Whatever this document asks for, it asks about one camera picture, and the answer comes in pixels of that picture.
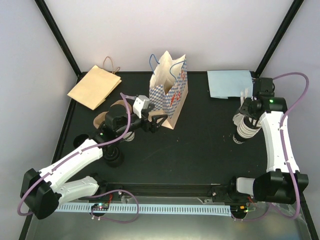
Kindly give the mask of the blue checkered paper bag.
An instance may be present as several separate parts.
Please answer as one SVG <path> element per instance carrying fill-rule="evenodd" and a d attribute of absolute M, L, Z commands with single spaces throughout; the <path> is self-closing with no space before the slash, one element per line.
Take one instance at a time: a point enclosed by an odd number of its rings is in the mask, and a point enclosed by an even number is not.
<path fill-rule="evenodd" d="M 154 104 L 152 115 L 167 115 L 163 127 L 174 129 L 188 95 L 187 59 L 173 59 L 168 51 L 155 60 L 149 80 L 149 99 Z"/>

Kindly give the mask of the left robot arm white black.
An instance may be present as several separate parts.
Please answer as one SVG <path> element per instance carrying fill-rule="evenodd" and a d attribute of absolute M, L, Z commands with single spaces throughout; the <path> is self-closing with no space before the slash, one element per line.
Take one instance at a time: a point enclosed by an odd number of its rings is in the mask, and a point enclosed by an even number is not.
<path fill-rule="evenodd" d="M 131 106 L 119 100 L 95 118 L 95 133 L 72 152 L 41 170 L 31 168 L 26 171 L 20 198 L 29 208 L 28 215 L 42 220 L 73 200 L 83 197 L 103 199 L 108 188 L 98 178 L 93 175 L 74 181 L 70 178 L 101 158 L 110 167 L 119 166 L 124 159 L 118 148 L 120 142 L 128 141 L 137 129 L 154 133 L 167 120 L 167 114 L 150 115 L 153 108 L 152 103 L 135 101 Z"/>

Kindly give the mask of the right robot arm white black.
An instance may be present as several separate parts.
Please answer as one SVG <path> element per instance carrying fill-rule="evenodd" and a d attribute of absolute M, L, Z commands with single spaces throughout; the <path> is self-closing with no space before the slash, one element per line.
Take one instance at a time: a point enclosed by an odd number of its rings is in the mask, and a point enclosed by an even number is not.
<path fill-rule="evenodd" d="M 228 198 L 238 202 L 250 195 L 260 202 L 294 204 L 309 178 L 300 172 L 293 155 L 286 100 L 275 96 L 273 79 L 267 77 L 253 80 L 252 96 L 247 94 L 247 90 L 241 93 L 241 106 L 233 116 L 236 130 L 232 138 L 242 144 L 263 131 L 266 172 L 257 178 L 237 177 L 227 189 Z"/>

